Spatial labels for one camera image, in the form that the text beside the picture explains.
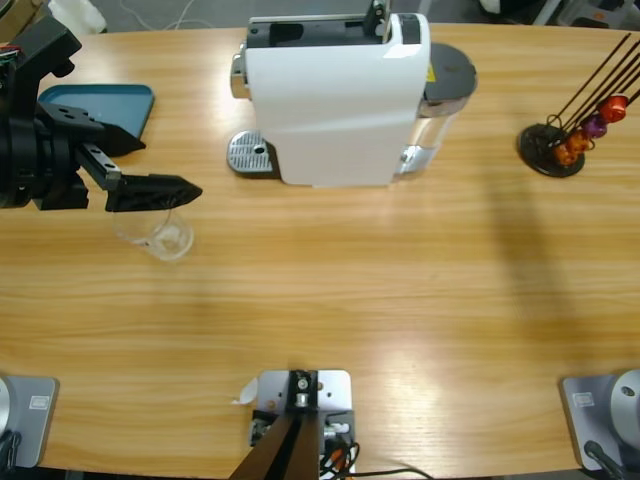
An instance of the wood grain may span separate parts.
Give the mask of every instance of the wood grain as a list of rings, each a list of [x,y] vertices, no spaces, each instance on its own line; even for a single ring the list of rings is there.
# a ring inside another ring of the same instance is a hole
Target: wood grain
[[[64,79],[153,88],[149,147],[119,164],[204,188],[182,209],[184,261],[119,241],[97,188],[88,211],[0,213],[0,369],[61,384],[44,464],[228,476],[248,380],[344,368],[363,470],[575,468],[559,380],[640,364],[638,114],[573,178],[529,170],[514,143],[621,33],[434,26],[473,59],[477,94],[424,175],[374,189],[232,175],[227,142],[254,126],[228,86],[242,36],[84,38]]]

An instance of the glass cup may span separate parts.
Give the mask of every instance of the glass cup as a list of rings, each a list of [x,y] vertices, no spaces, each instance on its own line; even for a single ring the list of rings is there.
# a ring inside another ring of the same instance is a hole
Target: glass cup
[[[118,237],[168,262],[182,258],[193,245],[193,228],[175,210],[114,213],[113,229]]]

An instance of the purple coffee capsule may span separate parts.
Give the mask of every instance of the purple coffee capsule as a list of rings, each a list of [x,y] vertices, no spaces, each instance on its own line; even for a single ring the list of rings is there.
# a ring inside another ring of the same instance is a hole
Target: purple coffee capsule
[[[600,113],[589,115],[581,126],[591,138],[600,138],[607,134],[607,121]]]

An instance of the black base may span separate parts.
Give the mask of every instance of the black base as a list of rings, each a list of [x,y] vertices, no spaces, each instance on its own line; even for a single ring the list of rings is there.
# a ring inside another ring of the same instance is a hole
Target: black base
[[[531,168],[550,177],[569,177],[584,167],[584,154],[580,154],[576,163],[565,167],[559,165],[553,156],[549,144],[560,138],[562,130],[552,125],[532,125],[518,137],[518,152],[522,161]]]

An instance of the blue tray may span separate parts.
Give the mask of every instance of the blue tray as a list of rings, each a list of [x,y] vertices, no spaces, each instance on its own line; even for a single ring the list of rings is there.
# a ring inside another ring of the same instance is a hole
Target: blue tray
[[[119,125],[140,138],[153,106],[153,91],[146,85],[56,85],[38,100],[84,108],[97,121]]]

